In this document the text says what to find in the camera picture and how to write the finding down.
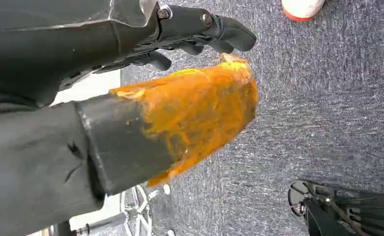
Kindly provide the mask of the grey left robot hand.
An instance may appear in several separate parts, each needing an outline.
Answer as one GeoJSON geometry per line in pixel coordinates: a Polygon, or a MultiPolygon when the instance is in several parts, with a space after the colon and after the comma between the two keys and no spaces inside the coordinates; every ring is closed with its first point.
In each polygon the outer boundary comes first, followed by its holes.
{"type": "Polygon", "coordinates": [[[0,0],[0,236],[26,236],[170,180],[255,117],[257,86],[233,50],[236,19],[156,0],[0,0]],[[53,105],[59,91],[129,65],[167,70],[160,49],[222,53],[218,65],[53,105]]]}

